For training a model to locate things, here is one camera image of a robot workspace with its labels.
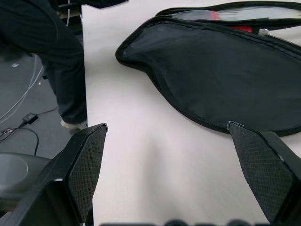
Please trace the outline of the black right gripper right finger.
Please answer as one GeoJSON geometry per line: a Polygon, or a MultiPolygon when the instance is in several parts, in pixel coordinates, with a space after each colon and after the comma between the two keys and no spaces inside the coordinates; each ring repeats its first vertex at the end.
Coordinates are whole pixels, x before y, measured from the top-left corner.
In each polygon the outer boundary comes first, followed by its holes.
{"type": "Polygon", "coordinates": [[[301,226],[301,158],[275,133],[229,121],[243,175],[273,226],[301,226]]]}

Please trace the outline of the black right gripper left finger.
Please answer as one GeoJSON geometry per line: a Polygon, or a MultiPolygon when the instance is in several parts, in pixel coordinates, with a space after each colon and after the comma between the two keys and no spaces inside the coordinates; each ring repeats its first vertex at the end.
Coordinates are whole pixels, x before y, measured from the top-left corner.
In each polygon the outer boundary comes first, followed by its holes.
{"type": "Polygon", "coordinates": [[[107,124],[74,134],[9,216],[9,226],[82,226],[99,179],[107,124]]]}

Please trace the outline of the black red paddle case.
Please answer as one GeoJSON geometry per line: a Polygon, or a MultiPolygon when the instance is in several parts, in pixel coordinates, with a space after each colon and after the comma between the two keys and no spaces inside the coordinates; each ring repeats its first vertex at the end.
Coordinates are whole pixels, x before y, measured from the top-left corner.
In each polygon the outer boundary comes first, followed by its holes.
{"type": "Polygon", "coordinates": [[[168,8],[140,25],[117,61],[145,72],[194,122],[234,121],[279,136],[301,132],[301,46],[270,35],[301,26],[301,3],[243,1],[168,8]]]}

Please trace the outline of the grey rounded robot body part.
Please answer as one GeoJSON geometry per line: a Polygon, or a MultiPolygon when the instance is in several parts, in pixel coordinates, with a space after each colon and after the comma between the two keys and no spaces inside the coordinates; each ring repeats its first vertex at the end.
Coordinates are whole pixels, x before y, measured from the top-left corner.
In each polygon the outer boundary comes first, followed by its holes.
{"type": "Polygon", "coordinates": [[[0,198],[21,197],[50,161],[34,155],[0,153],[0,198]]]}

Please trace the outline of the black power adapter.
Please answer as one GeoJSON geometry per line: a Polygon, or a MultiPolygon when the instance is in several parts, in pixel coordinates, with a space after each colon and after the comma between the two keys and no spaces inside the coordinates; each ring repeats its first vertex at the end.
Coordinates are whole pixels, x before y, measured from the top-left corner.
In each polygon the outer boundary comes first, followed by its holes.
{"type": "Polygon", "coordinates": [[[24,124],[32,124],[33,122],[35,122],[38,119],[38,115],[34,114],[34,113],[28,113],[27,115],[25,115],[22,120],[24,124]]]}

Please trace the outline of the person in black clothes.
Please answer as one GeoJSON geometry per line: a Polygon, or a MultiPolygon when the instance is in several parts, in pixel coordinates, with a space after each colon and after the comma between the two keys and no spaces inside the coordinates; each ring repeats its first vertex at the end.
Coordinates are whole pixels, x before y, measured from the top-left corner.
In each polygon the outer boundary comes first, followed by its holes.
{"type": "Polygon", "coordinates": [[[61,125],[87,128],[84,50],[49,0],[0,0],[0,37],[42,61],[61,125]]]}

